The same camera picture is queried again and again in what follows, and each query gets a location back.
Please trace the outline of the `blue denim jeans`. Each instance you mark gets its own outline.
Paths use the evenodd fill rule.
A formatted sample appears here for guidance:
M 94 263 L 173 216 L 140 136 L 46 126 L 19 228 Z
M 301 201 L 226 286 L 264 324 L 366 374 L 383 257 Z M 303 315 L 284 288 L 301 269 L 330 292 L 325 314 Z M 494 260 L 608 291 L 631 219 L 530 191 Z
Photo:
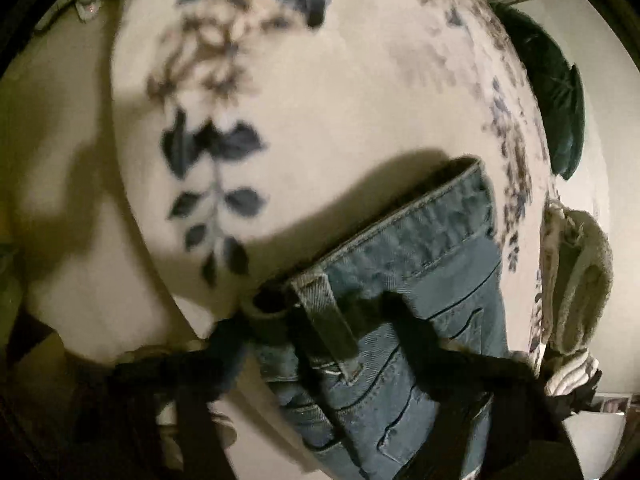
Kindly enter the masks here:
M 335 479 L 459 479 L 483 461 L 506 354 L 492 187 L 450 162 L 302 273 L 262 288 L 262 379 Z

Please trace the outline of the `floral white bed blanket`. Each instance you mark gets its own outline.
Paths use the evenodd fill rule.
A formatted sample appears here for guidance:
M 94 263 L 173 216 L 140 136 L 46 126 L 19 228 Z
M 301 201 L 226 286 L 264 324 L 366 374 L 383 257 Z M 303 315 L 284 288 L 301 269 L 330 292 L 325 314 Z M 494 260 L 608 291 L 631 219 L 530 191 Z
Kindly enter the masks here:
M 122 0 L 111 87 L 128 203 L 195 333 L 468 155 L 509 346 L 538 356 L 548 148 L 486 0 Z

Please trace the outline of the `dark green velvet pillow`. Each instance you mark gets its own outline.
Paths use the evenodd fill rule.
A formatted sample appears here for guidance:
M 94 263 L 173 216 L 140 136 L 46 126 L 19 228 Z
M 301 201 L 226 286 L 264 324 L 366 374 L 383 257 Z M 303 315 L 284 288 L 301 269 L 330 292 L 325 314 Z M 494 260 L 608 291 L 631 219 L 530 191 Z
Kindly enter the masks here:
M 526 14 L 501 3 L 492 10 L 526 68 L 544 123 L 552 172 L 570 180 L 585 142 L 585 92 L 578 67 L 567 62 L 558 44 Z

